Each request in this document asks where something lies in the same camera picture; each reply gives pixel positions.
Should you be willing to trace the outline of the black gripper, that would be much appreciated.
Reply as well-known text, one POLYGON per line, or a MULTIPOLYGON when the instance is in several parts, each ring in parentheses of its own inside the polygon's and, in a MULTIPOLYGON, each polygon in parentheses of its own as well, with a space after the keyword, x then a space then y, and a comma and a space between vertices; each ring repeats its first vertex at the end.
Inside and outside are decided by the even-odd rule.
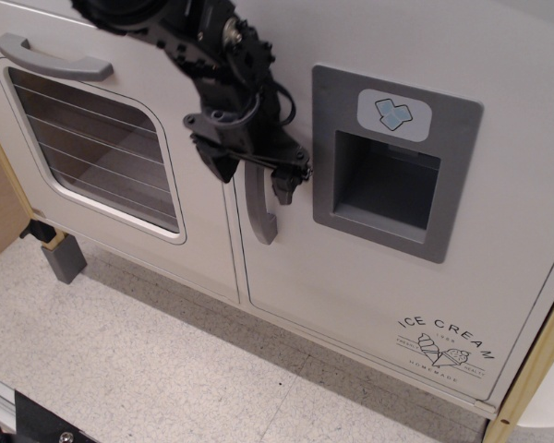
POLYGON ((184 125, 216 178, 229 183, 241 161, 272 169, 273 193, 281 205, 290 205, 296 188, 309 180, 313 168, 307 150, 284 131, 295 118, 295 105, 283 120, 280 112, 277 96, 258 94, 241 114, 203 106, 199 114, 187 115, 184 125))

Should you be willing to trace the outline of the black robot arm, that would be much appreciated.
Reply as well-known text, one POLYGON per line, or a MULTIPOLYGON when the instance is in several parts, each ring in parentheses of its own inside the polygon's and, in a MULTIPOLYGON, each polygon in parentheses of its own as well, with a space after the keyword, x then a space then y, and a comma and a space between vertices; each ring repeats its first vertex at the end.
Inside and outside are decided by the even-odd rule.
POLYGON ((229 182, 241 161, 271 170, 283 205, 312 173, 309 154, 284 128, 279 99, 290 92, 274 80, 270 42, 235 13, 230 1, 75 1, 100 30, 164 51, 199 94, 200 114, 184 119, 200 158, 229 182))

